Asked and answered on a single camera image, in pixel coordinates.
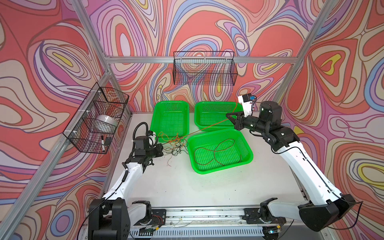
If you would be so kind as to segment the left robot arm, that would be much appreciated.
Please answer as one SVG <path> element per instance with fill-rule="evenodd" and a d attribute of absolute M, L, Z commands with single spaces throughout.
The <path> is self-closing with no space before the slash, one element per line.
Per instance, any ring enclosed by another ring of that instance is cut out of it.
<path fill-rule="evenodd" d="M 154 216 L 149 201 L 135 201 L 128 206 L 127 200 L 146 168 L 154 164 L 153 159 L 164 155 L 163 149 L 146 122 L 135 127 L 132 150 L 122 163 L 123 172 L 102 198 L 90 204 L 86 217 L 89 240 L 126 240 L 132 226 L 152 222 Z"/>

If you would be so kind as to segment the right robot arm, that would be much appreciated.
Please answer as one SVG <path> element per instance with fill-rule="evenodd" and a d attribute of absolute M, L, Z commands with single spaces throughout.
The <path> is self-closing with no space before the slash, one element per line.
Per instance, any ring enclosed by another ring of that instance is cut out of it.
<path fill-rule="evenodd" d="M 281 124 L 282 107 L 272 101 L 262 102 L 257 117 L 246 111 L 227 113 L 226 117 L 240 131 L 257 132 L 274 154 L 281 156 L 297 176 L 307 193 L 306 202 L 266 202 L 268 216 L 303 222 L 319 232 L 341 220 L 355 205 L 361 205 L 350 194 L 343 194 L 321 172 L 306 152 L 295 132 Z"/>

